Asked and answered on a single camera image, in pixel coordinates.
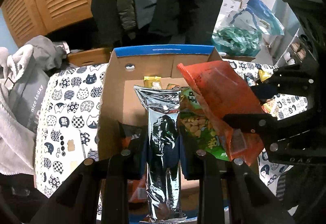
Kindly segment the red snack bag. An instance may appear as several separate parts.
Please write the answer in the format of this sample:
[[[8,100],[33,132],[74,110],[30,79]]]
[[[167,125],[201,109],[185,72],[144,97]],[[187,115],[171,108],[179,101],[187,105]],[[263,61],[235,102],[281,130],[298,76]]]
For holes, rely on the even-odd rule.
[[[217,132],[230,160],[241,158],[251,165],[264,148],[260,136],[232,128],[223,118],[227,114],[262,114],[258,98],[227,61],[211,61],[178,70],[196,93],[203,112]]]

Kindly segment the cat pattern white cloth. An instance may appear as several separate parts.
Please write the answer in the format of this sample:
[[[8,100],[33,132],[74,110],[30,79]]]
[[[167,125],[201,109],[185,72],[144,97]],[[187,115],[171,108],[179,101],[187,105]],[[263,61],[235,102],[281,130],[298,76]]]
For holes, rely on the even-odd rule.
[[[274,66],[226,60],[235,72],[254,85],[259,70],[273,72]],[[85,159],[98,161],[97,124],[103,79],[108,64],[82,66],[54,74],[42,102],[36,137],[36,186],[51,195]],[[277,119],[307,109],[305,97],[277,94]]]

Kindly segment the green label fried snack bag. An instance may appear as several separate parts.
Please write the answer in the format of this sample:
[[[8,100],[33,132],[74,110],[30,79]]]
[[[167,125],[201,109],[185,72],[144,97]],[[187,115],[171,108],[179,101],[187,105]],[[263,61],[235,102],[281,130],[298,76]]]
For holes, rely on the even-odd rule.
[[[228,161],[213,125],[205,116],[195,92],[190,87],[181,89],[180,110],[181,131],[186,137],[195,140],[197,149],[202,149],[217,159]]]

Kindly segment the blue cardboard box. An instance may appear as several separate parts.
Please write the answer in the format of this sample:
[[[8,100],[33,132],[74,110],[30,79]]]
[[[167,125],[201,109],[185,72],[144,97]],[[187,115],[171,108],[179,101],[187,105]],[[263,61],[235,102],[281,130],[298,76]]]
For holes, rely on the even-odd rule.
[[[199,180],[198,223],[223,223],[216,159],[180,138],[178,89],[143,87],[144,76],[192,85],[188,68],[221,64],[214,46],[149,45],[112,51],[98,121],[99,158],[106,162],[103,223],[128,223],[127,182],[146,177],[151,223],[180,222],[182,178]]]

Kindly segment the silver foil snack bag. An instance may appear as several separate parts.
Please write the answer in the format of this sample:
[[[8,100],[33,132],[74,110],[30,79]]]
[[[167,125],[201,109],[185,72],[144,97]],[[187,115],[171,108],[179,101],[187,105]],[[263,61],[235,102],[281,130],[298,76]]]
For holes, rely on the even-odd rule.
[[[134,86],[148,112],[146,192],[150,223],[183,221],[180,191],[180,91]]]

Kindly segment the hanging dark coats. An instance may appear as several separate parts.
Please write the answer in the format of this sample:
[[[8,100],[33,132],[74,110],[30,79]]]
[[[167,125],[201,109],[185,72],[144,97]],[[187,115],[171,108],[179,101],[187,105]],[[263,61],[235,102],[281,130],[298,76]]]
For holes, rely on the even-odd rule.
[[[209,45],[223,0],[92,0],[106,47]]]

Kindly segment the orange striped chips bag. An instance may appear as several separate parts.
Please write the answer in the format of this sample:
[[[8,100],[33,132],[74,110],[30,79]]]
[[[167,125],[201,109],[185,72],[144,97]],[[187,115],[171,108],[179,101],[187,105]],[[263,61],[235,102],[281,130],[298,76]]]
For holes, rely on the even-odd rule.
[[[276,100],[269,99],[266,103],[262,105],[262,110],[273,117],[277,117],[279,108],[277,106]]]

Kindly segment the blue white plastic bag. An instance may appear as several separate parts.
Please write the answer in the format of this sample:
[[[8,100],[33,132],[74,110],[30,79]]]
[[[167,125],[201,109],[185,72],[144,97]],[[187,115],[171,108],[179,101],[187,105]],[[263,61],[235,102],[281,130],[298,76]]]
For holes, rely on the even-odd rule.
[[[248,0],[245,7],[230,12],[227,23],[265,35],[284,35],[284,26],[261,0]]]

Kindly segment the grey clothes pile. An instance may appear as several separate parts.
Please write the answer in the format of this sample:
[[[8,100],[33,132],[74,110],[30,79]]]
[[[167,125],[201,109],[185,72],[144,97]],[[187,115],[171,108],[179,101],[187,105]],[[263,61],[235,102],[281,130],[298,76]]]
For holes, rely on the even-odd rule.
[[[70,53],[38,35],[11,55],[1,47],[1,174],[33,174],[36,131],[49,76]]]

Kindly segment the white shoe rack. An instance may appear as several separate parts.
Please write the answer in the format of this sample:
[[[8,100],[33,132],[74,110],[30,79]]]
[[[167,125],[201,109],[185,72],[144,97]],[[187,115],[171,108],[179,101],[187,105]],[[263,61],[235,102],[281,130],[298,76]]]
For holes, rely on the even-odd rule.
[[[301,27],[297,29],[294,36],[289,36],[285,40],[285,44],[285,49],[274,64],[276,67],[301,64],[311,56],[308,38]]]

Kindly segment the teal box with bags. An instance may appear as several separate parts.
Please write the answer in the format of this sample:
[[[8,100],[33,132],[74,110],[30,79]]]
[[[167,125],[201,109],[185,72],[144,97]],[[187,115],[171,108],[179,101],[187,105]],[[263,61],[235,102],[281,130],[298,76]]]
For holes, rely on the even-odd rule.
[[[212,35],[212,44],[229,56],[256,56],[260,51],[262,34],[234,26],[225,26]]]

